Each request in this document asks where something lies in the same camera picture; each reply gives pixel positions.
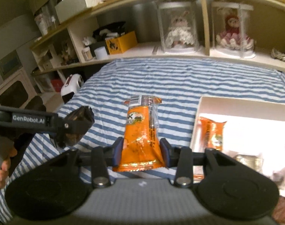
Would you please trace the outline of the person left hand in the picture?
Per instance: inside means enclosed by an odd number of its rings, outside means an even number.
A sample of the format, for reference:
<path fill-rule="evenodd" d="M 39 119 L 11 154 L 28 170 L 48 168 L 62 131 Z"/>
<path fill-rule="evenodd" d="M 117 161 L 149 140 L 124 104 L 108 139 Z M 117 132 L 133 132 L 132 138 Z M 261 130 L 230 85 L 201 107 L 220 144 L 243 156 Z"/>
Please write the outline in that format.
<path fill-rule="evenodd" d="M 0 189 L 6 185 L 6 179 L 9 175 L 9 168 L 11 167 L 11 158 L 17 155 L 17 150 L 12 147 L 6 159 L 2 161 L 0 167 Z"/>

